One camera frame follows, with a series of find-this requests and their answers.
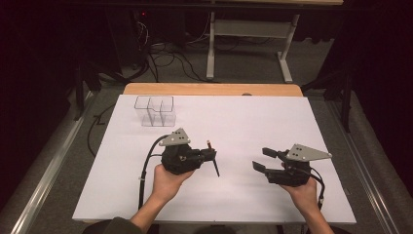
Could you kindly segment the metal floor rail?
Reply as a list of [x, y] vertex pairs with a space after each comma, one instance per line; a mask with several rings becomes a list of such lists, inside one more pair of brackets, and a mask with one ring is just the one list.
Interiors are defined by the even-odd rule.
[[364, 115], [354, 108], [356, 119], [347, 132], [340, 120], [338, 104], [329, 101], [328, 109], [350, 151], [350, 160], [385, 234], [413, 234], [413, 198], [398, 177]]
[[97, 92], [87, 92], [85, 109], [79, 119], [75, 95], [69, 96], [71, 107], [40, 154], [29, 167], [18, 188], [0, 212], [0, 234], [79, 234], [85, 224], [70, 217], [73, 202], [51, 195], [69, 156], [69, 149], [94, 105]]

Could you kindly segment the black metal stand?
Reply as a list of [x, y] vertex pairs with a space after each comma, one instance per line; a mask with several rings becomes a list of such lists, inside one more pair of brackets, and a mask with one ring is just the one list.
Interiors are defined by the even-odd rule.
[[347, 133], [350, 131], [349, 116], [351, 110], [352, 77], [349, 72], [331, 72], [301, 86], [300, 89], [302, 93], [306, 93], [311, 89], [324, 89], [323, 97], [325, 100], [340, 100], [340, 121], [344, 130]]
[[97, 70], [94, 65], [87, 61], [80, 61], [75, 69], [75, 97], [76, 97], [76, 115], [74, 120], [78, 121], [85, 110], [85, 89], [92, 92], [99, 92], [101, 90], [101, 84], [97, 76]]

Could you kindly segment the thin black paintbrush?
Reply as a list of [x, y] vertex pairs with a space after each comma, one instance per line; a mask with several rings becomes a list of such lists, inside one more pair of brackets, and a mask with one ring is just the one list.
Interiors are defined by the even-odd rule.
[[218, 166], [217, 166], [216, 159], [215, 159], [216, 151], [215, 151], [215, 149], [212, 148], [210, 140], [207, 140], [206, 144], [207, 144], [208, 150], [211, 152], [210, 153], [210, 155], [211, 155], [211, 157], [210, 157], [211, 160], [210, 161], [213, 163], [213, 166], [215, 168], [217, 176], [220, 177], [220, 172], [218, 170]]

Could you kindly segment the clear acrylic organizer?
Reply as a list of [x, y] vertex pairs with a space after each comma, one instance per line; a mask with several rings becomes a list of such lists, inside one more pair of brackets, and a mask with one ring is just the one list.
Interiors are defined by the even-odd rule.
[[172, 96], [138, 96], [134, 109], [143, 127], [175, 125], [176, 114]]

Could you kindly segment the person's left hand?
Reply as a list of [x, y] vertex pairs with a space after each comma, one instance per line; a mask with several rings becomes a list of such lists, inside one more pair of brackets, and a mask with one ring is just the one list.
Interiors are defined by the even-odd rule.
[[160, 164], [155, 167], [152, 195], [164, 202], [171, 200], [179, 191], [182, 183], [194, 172], [174, 175]]

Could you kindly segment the white metal desk frame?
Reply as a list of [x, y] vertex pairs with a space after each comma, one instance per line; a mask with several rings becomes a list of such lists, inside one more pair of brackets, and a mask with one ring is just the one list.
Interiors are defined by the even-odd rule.
[[214, 78], [215, 66], [215, 37], [235, 36], [253, 38], [283, 39], [284, 47], [277, 52], [278, 62], [285, 83], [292, 83], [293, 79], [286, 61], [295, 30], [300, 19], [294, 15], [290, 22], [251, 21], [237, 19], [216, 19], [215, 12], [209, 14], [209, 39], [206, 60], [206, 78]]

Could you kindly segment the person's right hand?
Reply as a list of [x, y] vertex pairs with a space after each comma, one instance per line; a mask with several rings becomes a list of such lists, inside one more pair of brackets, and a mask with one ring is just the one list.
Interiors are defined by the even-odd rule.
[[317, 199], [317, 182], [309, 178], [304, 185], [292, 187], [282, 185], [302, 216], [313, 215], [319, 211]]

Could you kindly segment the white table board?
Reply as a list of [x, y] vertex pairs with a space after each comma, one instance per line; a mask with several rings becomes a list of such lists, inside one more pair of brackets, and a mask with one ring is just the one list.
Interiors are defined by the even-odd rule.
[[[154, 141], [170, 127], [143, 127], [134, 109], [135, 96], [121, 95], [98, 149], [74, 211], [76, 220], [131, 217], [138, 198], [152, 190], [153, 171], [160, 159]], [[205, 162], [187, 179], [158, 222], [297, 223], [302, 217], [288, 194], [252, 168], [269, 169], [280, 160], [262, 148], [285, 151], [295, 143], [326, 148], [312, 107], [304, 97], [177, 96], [176, 127], [183, 128], [194, 148], [216, 149], [217, 176]]]

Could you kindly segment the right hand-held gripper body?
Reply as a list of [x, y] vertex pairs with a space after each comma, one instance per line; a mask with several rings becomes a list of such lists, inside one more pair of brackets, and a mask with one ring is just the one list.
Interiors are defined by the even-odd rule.
[[277, 158], [283, 162], [282, 170], [266, 169], [264, 174], [270, 183], [287, 186], [300, 186], [311, 176], [311, 161], [330, 159], [331, 153], [295, 143], [289, 150], [278, 151]]

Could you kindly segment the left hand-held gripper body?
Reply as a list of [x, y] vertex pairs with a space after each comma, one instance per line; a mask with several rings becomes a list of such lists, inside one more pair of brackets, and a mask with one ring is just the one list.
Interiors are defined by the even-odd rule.
[[198, 169], [204, 162], [199, 149], [192, 149], [186, 132], [179, 128], [163, 139], [159, 145], [165, 148], [162, 153], [164, 168], [174, 175], [182, 175]]

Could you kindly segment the wooden table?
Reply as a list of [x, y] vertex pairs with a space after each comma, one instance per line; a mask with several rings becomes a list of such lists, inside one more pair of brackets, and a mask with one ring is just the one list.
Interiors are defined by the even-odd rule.
[[124, 95], [302, 97], [293, 84], [131, 83]]

